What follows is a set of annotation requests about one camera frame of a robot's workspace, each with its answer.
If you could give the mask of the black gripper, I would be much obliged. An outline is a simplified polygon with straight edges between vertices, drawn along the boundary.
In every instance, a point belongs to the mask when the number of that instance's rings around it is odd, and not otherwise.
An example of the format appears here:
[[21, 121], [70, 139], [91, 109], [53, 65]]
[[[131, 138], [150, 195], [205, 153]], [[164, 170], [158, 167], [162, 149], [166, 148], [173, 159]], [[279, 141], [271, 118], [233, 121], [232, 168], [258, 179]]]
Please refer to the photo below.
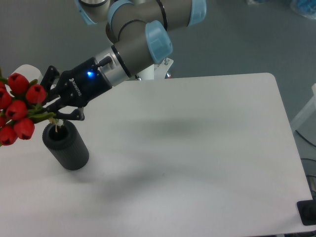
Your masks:
[[[60, 98], [45, 106], [45, 111], [54, 114], [54, 119], [83, 121], [83, 107], [112, 88], [99, 67], [100, 64], [94, 57], [62, 74], [54, 66], [49, 66], [40, 83], [46, 91], [43, 103], [46, 104], [58, 96]], [[51, 88], [57, 79], [59, 81], [56, 87]], [[68, 106], [78, 108], [63, 112], [62, 110]]]

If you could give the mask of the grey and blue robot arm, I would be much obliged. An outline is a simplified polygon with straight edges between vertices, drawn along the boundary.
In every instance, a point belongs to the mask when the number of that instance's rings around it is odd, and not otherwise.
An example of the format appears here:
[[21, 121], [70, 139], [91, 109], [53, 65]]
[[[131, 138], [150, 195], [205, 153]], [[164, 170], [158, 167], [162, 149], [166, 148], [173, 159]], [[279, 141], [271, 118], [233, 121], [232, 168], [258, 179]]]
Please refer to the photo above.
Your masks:
[[78, 0], [76, 6], [87, 24], [107, 21], [112, 46], [69, 71], [47, 69], [46, 118], [84, 120], [88, 102], [164, 60], [173, 50], [168, 32], [202, 22], [207, 11], [204, 0]]

